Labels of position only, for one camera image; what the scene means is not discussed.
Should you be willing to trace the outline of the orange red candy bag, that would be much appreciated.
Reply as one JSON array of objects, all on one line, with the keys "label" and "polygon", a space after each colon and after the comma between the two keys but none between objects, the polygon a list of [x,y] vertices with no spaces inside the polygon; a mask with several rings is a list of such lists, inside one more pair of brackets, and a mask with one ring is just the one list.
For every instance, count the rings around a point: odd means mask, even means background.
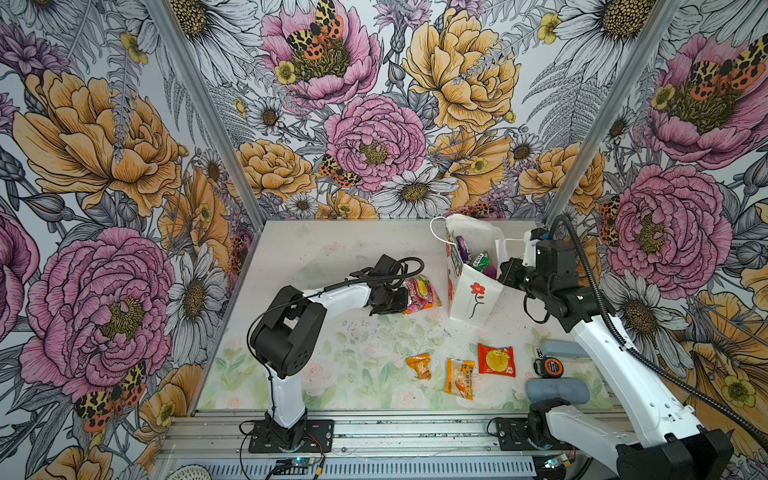
[{"label": "orange red candy bag", "polygon": [[405,315],[442,306],[437,290],[426,276],[411,277],[404,281],[403,286],[408,291],[408,305],[403,311]]}]

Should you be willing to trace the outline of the small orange candy packet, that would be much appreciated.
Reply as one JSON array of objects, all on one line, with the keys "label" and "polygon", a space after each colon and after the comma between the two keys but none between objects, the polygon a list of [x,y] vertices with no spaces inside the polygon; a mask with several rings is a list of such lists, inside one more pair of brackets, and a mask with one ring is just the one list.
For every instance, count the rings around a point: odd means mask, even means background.
[{"label": "small orange candy packet", "polygon": [[415,378],[418,380],[428,380],[432,377],[429,368],[430,362],[431,355],[428,353],[418,354],[406,359],[406,365],[414,371]]}]

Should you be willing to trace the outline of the green white snack bag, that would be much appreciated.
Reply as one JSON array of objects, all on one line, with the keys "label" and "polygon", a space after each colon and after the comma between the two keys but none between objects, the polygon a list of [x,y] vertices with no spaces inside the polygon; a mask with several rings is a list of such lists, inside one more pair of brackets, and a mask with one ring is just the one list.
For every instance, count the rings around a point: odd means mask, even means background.
[{"label": "green white snack bag", "polygon": [[484,272],[490,265],[491,259],[488,251],[479,253],[470,263],[470,265],[479,272]]}]

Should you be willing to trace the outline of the white floral paper bag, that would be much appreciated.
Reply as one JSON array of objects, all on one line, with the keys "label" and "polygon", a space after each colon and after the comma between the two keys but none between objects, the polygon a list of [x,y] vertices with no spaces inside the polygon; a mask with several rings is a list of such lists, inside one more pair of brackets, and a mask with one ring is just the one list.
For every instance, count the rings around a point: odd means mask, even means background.
[{"label": "white floral paper bag", "polygon": [[[511,237],[488,221],[461,214],[431,219],[430,232],[446,246],[449,318],[476,326],[485,324],[503,291],[498,281],[501,264],[523,253],[523,238]],[[461,261],[457,236],[465,239],[472,260],[482,251],[489,252],[491,265],[497,269],[496,279]]]}]

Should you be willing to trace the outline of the purple grape gummy bag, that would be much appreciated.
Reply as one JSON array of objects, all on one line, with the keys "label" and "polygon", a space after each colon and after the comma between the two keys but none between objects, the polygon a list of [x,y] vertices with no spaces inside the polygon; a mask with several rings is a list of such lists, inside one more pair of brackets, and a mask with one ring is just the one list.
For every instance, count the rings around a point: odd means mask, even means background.
[{"label": "purple grape gummy bag", "polygon": [[465,239],[462,236],[457,236],[455,238],[455,243],[461,261],[464,264],[470,264],[472,260],[472,254]]}]

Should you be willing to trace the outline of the orange yellow snack packet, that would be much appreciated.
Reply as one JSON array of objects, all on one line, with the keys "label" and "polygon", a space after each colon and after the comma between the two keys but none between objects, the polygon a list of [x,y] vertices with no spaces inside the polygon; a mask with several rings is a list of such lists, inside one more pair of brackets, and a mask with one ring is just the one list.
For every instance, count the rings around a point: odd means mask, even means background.
[{"label": "orange yellow snack packet", "polygon": [[447,359],[444,392],[473,401],[473,372],[475,366],[476,363],[471,360]]}]

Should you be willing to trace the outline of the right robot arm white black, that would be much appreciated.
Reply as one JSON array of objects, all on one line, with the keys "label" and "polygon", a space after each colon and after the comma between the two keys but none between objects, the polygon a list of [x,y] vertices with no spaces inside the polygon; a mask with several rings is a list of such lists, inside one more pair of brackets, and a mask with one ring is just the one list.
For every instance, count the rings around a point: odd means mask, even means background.
[{"label": "right robot arm white black", "polygon": [[580,286],[575,257],[574,243],[532,232],[524,256],[504,262],[499,280],[543,302],[598,367],[633,430],[617,430],[555,397],[531,404],[528,442],[539,448],[569,444],[621,479],[720,478],[733,453],[728,436],[706,429],[644,363],[600,290]]}]

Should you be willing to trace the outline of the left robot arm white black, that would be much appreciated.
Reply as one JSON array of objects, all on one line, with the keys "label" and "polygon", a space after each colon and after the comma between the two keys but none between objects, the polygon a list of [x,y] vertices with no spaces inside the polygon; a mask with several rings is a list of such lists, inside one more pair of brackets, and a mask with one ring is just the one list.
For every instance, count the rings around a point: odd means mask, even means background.
[{"label": "left robot arm white black", "polygon": [[370,315],[402,313],[409,306],[405,281],[425,264],[418,257],[396,260],[383,255],[372,267],[318,289],[281,288],[269,307],[249,327],[246,345],[266,370],[269,405],[262,422],[267,439],[295,451],[308,435],[301,371],[311,359],[327,320],[368,308]]}]

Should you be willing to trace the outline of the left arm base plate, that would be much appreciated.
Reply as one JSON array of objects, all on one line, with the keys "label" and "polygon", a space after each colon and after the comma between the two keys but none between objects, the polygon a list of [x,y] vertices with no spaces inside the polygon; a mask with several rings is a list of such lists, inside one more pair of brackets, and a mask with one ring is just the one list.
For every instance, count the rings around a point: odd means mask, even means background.
[{"label": "left arm base plate", "polygon": [[258,420],[248,435],[247,450],[252,454],[329,453],[334,428],[335,422],[329,419],[299,421],[290,429]]}]

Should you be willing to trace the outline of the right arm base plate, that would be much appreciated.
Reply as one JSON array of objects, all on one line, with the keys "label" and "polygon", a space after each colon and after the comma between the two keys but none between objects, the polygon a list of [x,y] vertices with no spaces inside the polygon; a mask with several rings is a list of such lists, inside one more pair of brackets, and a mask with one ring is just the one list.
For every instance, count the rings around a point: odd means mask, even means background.
[{"label": "right arm base plate", "polygon": [[494,417],[486,425],[486,433],[494,437],[504,452],[575,452],[571,444],[536,433],[523,418]]}]

